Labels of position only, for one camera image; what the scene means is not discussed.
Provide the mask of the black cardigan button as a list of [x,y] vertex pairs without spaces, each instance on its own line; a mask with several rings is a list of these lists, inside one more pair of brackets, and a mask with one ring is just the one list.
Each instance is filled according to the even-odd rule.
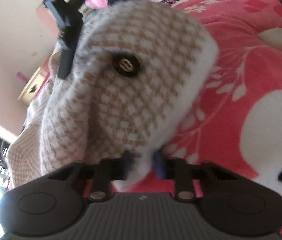
[[128,53],[115,54],[112,57],[113,68],[124,77],[136,77],[141,69],[136,56]]

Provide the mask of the pink floral bed blanket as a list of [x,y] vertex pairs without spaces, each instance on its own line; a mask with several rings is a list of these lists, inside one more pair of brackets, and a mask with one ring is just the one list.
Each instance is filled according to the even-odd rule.
[[282,0],[150,0],[198,18],[219,59],[164,152],[211,161],[282,195]]

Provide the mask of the beige white houndstooth knit cardigan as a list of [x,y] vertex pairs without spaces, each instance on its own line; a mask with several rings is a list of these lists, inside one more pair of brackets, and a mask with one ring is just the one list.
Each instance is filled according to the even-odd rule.
[[[70,163],[133,155],[127,191],[151,170],[153,154],[176,133],[218,55],[208,30],[185,12],[145,0],[119,2],[84,23],[70,74],[62,80],[56,46],[50,79],[28,107],[24,130],[9,147],[12,185]],[[136,77],[121,76],[115,54],[137,57]]]

